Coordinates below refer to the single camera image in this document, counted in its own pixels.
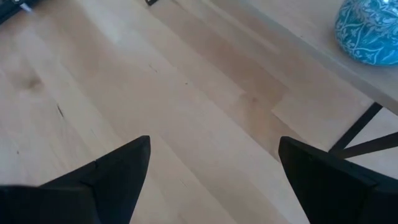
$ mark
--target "wood grain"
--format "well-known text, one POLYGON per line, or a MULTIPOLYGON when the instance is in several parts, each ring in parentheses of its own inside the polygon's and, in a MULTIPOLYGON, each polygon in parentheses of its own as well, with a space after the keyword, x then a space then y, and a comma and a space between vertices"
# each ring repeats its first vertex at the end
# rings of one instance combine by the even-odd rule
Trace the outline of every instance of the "wood grain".
POLYGON ((132 223, 308 223, 279 138, 328 149, 371 103, 236 1, 44 1, 0 52, 0 183, 148 134, 132 223))

